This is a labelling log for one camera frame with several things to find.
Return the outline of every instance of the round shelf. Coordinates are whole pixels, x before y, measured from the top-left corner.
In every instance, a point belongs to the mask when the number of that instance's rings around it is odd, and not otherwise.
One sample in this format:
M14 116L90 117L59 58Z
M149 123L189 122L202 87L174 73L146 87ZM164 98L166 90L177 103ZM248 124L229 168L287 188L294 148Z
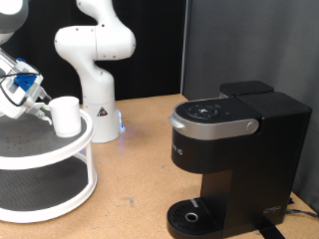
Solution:
M91 118L80 110L82 131L74 137L58 137L52 125L23 114L18 119L0 118L0 169L17 170L42 167L70 157L91 140Z
M80 113L82 131L69 138L57 137L47 121L28 114L0 117L0 220L49 220L91 196L98 178L91 145L94 128L89 115ZM84 148L86 154L80 153Z

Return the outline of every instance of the tabletop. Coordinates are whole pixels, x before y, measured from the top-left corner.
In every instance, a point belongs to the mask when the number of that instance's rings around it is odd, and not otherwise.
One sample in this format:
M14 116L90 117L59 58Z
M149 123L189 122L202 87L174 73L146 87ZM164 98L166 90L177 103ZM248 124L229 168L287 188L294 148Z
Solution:
M98 185L93 195L74 211L45 222L0 222L2 239L112 238L165 239L166 213L175 203L198 197L201 175L176 167L170 159L173 108L182 95L117 102L127 128L114 141L93 146ZM312 211L292 193L296 208ZM290 214L278 225L287 238L319 238L319 221ZM262 239L249 232L234 239Z

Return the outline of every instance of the white robotic arm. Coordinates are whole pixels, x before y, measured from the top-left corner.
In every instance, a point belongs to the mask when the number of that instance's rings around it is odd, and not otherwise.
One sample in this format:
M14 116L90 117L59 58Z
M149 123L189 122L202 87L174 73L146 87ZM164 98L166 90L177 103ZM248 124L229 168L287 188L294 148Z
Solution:
M28 0L0 0L0 45L25 22L28 16ZM0 48L0 115L17 119L26 112L36 117L45 117L35 102L40 97L45 103L51 98L40 87L43 77L24 60L15 60Z
M130 57L136 48L136 39L119 20L112 0L77 0L77 5L95 18L98 25L60 29L55 47L79 74L84 110L96 129L93 142L107 142L120 135L120 113L115 106L114 78L95 61Z

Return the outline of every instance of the button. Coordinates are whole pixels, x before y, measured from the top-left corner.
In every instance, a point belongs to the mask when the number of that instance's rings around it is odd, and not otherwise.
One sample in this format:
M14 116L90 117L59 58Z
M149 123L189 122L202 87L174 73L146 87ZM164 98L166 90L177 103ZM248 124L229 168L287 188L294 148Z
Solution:
M248 132L255 132L258 129L258 124L255 121L251 121L248 123L246 130Z
M210 109L198 109L198 111L199 111L201 114L210 114L210 113L211 113L211 110L210 110Z
M213 110L211 116L217 117L219 115L219 110Z
M195 108L190 107L190 108L187 108L187 110L193 113L195 111Z

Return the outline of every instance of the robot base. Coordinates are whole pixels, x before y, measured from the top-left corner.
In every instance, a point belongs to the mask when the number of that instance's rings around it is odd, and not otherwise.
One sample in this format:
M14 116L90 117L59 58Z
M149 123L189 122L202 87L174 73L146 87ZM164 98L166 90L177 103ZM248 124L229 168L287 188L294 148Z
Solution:
M116 103L91 105L84 103L83 110L93 120L95 134L92 142L108 142L119 137L121 133L120 112L116 109Z

